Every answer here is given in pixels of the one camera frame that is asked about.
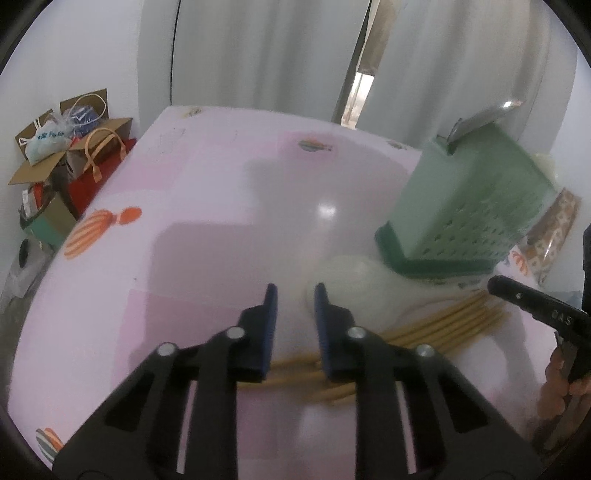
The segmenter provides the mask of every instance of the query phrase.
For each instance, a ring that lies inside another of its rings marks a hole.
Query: red bag
[[[101,130],[107,130],[110,132],[109,135],[99,143],[94,152],[91,154],[89,151],[89,141],[92,136]],[[95,163],[96,157],[100,151],[114,138],[119,141],[121,149],[109,155],[106,159],[100,162],[100,166]],[[135,138],[129,140],[121,140],[121,137],[117,133],[108,128],[97,128],[86,138],[86,145],[84,151],[86,158],[88,159],[87,164],[84,167],[84,173],[80,175],[76,180],[68,185],[68,193],[72,199],[72,203],[76,208],[78,215],[82,215],[92,199],[96,196],[101,187],[105,182],[113,175],[113,172],[121,164],[124,158],[127,156],[127,152],[131,150],[136,144]]]

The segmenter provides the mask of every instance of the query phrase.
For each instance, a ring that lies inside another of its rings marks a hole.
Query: table
[[[8,405],[27,442],[41,456],[35,431],[46,427],[66,442],[159,343],[205,341],[269,282],[279,289],[274,357],[317,349],[304,298],[312,272],[336,255],[379,259],[374,232],[419,158],[311,119],[167,108],[87,211],[115,223],[83,239],[82,253],[67,243],[31,306]],[[499,269],[532,284],[518,255]],[[455,362],[525,434],[554,347],[549,328],[515,312]],[[353,407],[260,390],[238,404],[241,479],[353,478]]]

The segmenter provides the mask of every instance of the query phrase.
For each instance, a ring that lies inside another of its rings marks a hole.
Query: basket handle
[[[90,139],[94,136],[95,133],[100,131],[109,132],[109,135],[107,135],[97,146],[95,146],[94,151],[90,153]],[[99,155],[100,151],[103,150],[103,148],[105,148],[106,145],[114,138],[116,138],[119,141],[119,145],[121,147],[121,149],[119,150],[119,158],[121,159],[121,161],[123,161],[127,156],[127,149],[125,148],[125,144],[123,143],[123,140],[121,140],[121,137],[114,130],[111,130],[110,128],[100,127],[93,130],[90,133],[90,135],[86,137],[84,153],[86,154],[87,162],[84,166],[84,171],[86,171],[89,167],[92,166],[92,176],[95,180],[95,183],[98,183],[103,179],[103,174],[100,172],[99,166],[95,163],[95,159]]]

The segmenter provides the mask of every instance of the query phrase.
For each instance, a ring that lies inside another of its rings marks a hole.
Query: metal screw
[[[226,335],[230,340],[238,340],[246,335],[244,328],[242,327],[230,327],[226,330]]]
[[[156,349],[156,353],[160,356],[172,355],[177,350],[177,346],[174,343],[166,342],[161,343]]]
[[[361,327],[351,327],[349,330],[347,330],[347,335],[349,335],[350,338],[354,339],[363,338],[367,334],[368,333],[365,331],[365,329],[362,329]]]
[[[435,349],[431,345],[423,344],[417,347],[417,355],[425,358],[435,355]]]

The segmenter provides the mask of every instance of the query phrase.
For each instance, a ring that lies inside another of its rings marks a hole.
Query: hand
[[[563,365],[562,352],[560,348],[557,348],[552,353],[550,363],[546,368],[546,383],[540,391],[538,415],[544,420],[551,420],[564,413],[566,408],[564,397],[567,394],[582,397],[574,415],[574,425],[578,427],[591,408],[591,377],[577,380],[569,385],[568,380],[560,374]]]

